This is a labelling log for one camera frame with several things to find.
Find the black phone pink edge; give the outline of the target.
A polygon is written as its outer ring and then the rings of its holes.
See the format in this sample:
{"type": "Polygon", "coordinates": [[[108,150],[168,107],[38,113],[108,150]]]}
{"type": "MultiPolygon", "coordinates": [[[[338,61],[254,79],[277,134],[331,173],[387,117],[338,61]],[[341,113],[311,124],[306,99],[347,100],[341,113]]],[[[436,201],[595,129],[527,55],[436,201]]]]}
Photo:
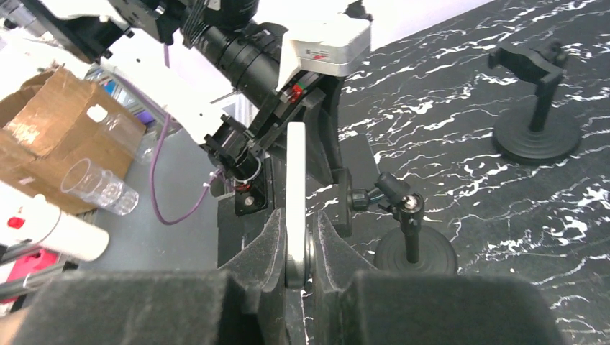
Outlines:
{"type": "Polygon", "coordinates": [[[287,127],[286,286],[301,289],[309,279],[309,232],[306,227],[306,126],[287,127]]]}

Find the white cylinder red mark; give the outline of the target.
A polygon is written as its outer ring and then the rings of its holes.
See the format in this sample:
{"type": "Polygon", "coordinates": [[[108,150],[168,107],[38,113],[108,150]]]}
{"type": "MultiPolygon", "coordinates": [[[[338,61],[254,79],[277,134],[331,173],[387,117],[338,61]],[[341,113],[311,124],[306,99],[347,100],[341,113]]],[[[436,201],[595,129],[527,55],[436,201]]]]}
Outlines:
{"type": "Polygon", "coordinates": [[[1,243],[31,244],[91,262],[107,249],[107,231],[66,213],[42,194],[33,197],[1,183],[1,243]]]}

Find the black phone stand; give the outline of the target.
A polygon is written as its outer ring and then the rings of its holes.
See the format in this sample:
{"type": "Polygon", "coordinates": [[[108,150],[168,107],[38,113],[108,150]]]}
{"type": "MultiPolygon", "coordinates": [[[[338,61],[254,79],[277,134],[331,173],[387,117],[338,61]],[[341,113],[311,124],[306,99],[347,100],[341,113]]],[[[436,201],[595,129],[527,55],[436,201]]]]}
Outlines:
{"type": "Polygon", "coordinates": [[[335,170],[333,178],[339,201],[334,229],[341,238],[352,236],[352,215],[367,211],[373,204],[399,223],[381,237],[375,250],[376,268],[446,275],[458,272],[454,247],[443,234],[424,225],[424,198],[412,192],[407,182],[383,172],[373,188],[354,189],[347,168],[335,170]]]}
{"type": "Polygon", "coordinates": [[[569,157],[581,143],[581,128],[571,114],[553,111],[552,102],[565,76],[569,54],[559,40],[537,47],[502,42],[488,54],[488,67],[501,65],[519,80],[535,86],[532,111],[520,106],[502,114],[492,144],[512,162],[543,165],[569,157]]]}

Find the cardboard box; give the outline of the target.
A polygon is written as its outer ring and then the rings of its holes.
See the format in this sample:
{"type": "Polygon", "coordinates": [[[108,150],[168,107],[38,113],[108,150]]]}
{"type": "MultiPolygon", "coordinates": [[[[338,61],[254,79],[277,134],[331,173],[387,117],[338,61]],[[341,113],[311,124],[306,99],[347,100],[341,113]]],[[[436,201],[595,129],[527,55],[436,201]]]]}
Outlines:
{"type": "Polygon", "coordinates": [[[146,127],[98,83],[46,70],[1,101],[1,181],[71,214],[95,207],[60,185],[80,160],[124,178],[146,127]]]}

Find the black phone stand left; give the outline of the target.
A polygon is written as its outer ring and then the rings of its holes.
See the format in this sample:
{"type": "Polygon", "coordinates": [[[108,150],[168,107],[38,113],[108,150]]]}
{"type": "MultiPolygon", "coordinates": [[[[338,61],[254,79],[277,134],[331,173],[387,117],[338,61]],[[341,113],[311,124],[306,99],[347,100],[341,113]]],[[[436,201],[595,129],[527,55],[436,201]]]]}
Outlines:
{"type": "Polygon", "coordinates": [[[488,67],[501,65],[519,80],[535,86],[532,111],[520,106],[502,114],[492,144],[512,162],[543,165],[569,157],[581,143],[581,128],[571,114],[553,111],[552,102],[565,76],[569,54],[559,40],[537,47],[502,42],[488,54],[488,67]]]}

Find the black phone stand front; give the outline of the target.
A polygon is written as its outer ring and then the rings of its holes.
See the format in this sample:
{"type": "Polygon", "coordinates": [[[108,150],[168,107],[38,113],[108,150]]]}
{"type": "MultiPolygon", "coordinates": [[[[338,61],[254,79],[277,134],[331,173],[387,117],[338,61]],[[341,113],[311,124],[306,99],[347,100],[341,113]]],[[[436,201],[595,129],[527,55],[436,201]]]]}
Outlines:
{"type": "Polygon", "coordinates": [[[352,215],[367,211],[373,204],[399,223],[381,237],[375,250],[376,268],[446,275],[458,272],[454,247],[443,234],[424,225],[424,198],[412,192],[407,182],[383,172],[373,188],[354,189],[347,168],[335,170],[333,178],[339,201],[334,229],[341,238],[352,236],[352,215]]]}

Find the clear plastic cup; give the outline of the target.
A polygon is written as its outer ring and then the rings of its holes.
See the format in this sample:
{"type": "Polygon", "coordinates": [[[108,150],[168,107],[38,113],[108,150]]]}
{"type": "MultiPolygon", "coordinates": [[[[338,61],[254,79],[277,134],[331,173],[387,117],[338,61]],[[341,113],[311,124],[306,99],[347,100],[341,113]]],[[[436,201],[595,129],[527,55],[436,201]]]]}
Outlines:
{"type": "Polygon", "coordinates": [[[77,161],[65,174],[60,189],[97,208],[118,216],[131,213],[140,195],[111,170],[104,169],[89,158],[77,161]]]}

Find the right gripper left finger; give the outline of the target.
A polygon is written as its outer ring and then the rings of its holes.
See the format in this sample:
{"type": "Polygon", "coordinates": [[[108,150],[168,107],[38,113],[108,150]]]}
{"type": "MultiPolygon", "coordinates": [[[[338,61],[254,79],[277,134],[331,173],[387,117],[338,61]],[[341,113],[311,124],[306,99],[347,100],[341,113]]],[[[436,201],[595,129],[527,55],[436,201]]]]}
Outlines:
{"type": "Polygon", "coordinates": [[[12,344],[285,344],[286,212],[217,270],[74,272],[47,284],[12,344]]]}

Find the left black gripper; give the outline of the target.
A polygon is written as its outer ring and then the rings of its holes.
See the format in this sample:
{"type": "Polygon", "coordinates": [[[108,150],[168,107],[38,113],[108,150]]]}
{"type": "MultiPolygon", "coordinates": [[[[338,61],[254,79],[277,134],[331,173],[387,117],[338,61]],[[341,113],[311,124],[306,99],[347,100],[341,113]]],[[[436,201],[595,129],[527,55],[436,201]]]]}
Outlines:
{"type": "MultiPolygon", "coordinates": [[[[259,146],[285,152],[284,124],[297,106],[276,91],[281,37],[286,28],[249,22],[238,31],[201,24],[193,46],[258,109],[248,129],[259,146]]],[[[322,185],[338,183],[342,169],[338,140],[338,108],[345,79],[316,74],[305,89],[306,172],[322,185]]]]}

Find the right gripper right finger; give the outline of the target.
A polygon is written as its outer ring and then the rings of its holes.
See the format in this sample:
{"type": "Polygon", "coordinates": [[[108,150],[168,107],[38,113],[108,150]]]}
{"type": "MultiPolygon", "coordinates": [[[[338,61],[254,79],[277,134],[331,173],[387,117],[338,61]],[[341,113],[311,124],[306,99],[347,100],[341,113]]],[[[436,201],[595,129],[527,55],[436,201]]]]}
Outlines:
{"type": "Polygon", "coordinates": [[[312,220],[312,328],[318,344],[564,344],[539,290],[505,277],[377,270],[312,220]]]}

